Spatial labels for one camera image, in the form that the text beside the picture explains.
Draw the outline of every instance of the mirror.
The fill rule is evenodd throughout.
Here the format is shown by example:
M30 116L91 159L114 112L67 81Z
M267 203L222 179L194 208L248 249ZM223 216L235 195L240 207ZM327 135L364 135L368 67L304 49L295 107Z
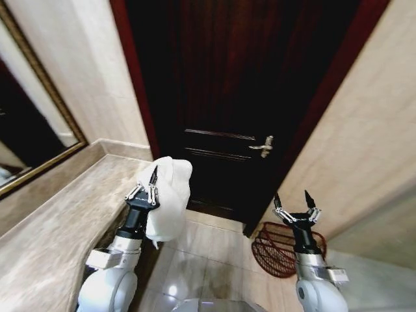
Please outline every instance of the mirror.
M86 145L15 19L0 3L0 196Z

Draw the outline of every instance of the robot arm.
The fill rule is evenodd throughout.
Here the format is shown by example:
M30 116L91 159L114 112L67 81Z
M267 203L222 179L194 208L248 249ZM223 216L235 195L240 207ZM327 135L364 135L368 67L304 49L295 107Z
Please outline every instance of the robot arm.
M348 306L338 286L348 282L345 270L328 266L317 242L312 226L317 223L320 210L305 190L306 213L288 213L281 206L279 195L274 198L274 213L294 234L296 255L296 293L305 312L348 312Z

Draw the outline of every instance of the red door frame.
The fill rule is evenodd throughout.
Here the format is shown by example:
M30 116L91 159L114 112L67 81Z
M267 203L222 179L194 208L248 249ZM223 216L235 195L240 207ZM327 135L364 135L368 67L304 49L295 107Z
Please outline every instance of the red door frame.
M305 146L312 131L318 124L321 116L330 104L333 96L340 87L349 69L352 67L359 52L377 25L378 20L387 8L390 0L362 0L358 6L340 48L335 54L331 65L326 72L323 80L308 106L307 113L301 121L299 128L292 140L292 144L285 152L282 164L274 176L274 190L277 190L289 173L296 158ZM130 28L127 15L125 0L110 0L114 20L120 35L120 40L124 50L125 59L129 68L133 88L135 89L138 106L142 114L144 127L149 139L149 144L153 157L160 157L160 149L157 143L155 127L150 114L149 103L146 97L146 90L142 77L142 71L137 57L137 51ZM267 206L262 211L254 211L251 222L246 224L244 234L251 236L265 213Z

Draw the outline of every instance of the door lever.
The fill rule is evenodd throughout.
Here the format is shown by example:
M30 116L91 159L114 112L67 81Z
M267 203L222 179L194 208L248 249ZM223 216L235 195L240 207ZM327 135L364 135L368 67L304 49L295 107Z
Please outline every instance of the door lever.
M266 158L268 154L270 153L270 151L273 150L272 142L273 142L273 136L269 135L268 137L266 137L266 142L264 143L264 145L249 146L249 148L251 148L252 150L254 149L261 150L262 158Z

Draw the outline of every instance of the red wire basket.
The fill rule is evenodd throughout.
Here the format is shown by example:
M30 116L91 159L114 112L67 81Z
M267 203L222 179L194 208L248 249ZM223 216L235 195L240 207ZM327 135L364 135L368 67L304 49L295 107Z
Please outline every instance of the red wire basket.
M314 231L312 235L325 258L325 238ZM294 236L289 226L265 222L252 243L252 251L263 270L277 278L289 278L296 273L293 246Z

